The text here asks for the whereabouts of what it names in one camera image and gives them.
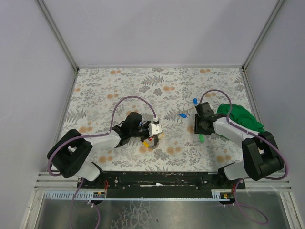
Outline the spiral keyring with yellow handle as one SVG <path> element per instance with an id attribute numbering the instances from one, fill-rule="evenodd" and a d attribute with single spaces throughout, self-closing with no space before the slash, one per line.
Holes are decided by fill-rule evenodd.
<path id="1" fill-rule="evenodd" d="M 149 137 L 143 140 L 142 144 L 147 149 L 155 149 L 158 146 L 160 140 L 163 138 L 163 136 L 164 132 L 162 132 L 161 134 L 154 135 L 153 137 Z"/>

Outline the green tag key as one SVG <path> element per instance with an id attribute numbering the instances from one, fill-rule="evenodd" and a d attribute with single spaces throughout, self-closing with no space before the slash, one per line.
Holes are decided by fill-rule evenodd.
<path id="1" fill-rule="evenodd" d="M 200 142 L 201 142 L 201 143 L 204 143 L 204 135 L 199 134 L 198 136 L 199 136 Z"/>

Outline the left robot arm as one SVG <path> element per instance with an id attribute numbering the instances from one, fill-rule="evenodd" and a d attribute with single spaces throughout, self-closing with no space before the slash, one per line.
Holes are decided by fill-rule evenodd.
<path id="1" fill-rule="evenodd" d="M 139 113 L 132 112 L 110 132 L 85 136 L 71 129 L 48 152 L 48 171 L 54 176 L 77 176 L 92 182 L 102 170 L 87 160 L 90 152 L 119 148 L 129 143 L 131 138 L 139 138 L 143 142 L 152 137 L 152 124 L 152 121 L 143 121 Z"/>

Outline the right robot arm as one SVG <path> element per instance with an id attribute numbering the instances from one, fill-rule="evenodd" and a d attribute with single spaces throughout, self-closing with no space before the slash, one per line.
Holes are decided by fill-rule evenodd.
<path id="1" fill-rule="evenodd" d="M 195 109 L 195 134 L 218 134 L 242 149 L 242 162 L 222 168 L 228 180 L 250 178 L 258 181 L 284 168 L 284 160 L 270 132 L 252 132 L 229 120 L 224 114 L 215 114 L 208 102 L 196 105 Z"/>

